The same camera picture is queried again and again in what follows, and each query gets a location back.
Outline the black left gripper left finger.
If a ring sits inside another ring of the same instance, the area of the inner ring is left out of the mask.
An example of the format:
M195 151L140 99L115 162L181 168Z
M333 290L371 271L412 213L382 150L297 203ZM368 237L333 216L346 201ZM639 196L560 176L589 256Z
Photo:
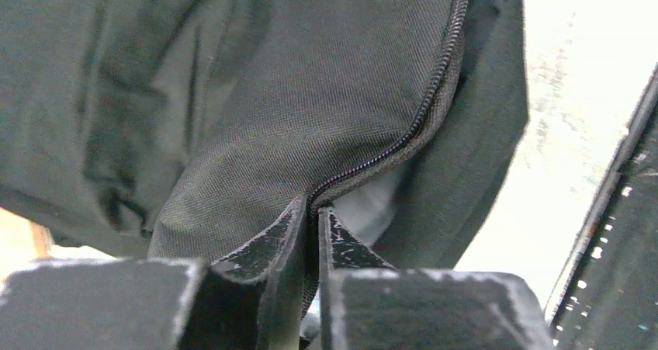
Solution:
M296 349L305 201L236 251L197 259L44 259L1 291L3 349Z

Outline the black student backpack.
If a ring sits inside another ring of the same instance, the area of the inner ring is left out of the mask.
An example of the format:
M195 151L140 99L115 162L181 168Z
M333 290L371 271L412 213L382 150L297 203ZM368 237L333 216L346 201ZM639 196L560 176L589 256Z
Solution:
M523 0L1 0L1 205L213 263L302 198L312 348L319 211L451 271L527 121L523 45Z

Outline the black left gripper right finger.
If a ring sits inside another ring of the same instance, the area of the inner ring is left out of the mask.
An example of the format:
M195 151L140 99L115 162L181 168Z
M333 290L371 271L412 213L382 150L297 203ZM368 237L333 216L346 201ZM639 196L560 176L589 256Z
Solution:
M527 283L503 272L395 269L330 207L318 213L325 349L551 349Z

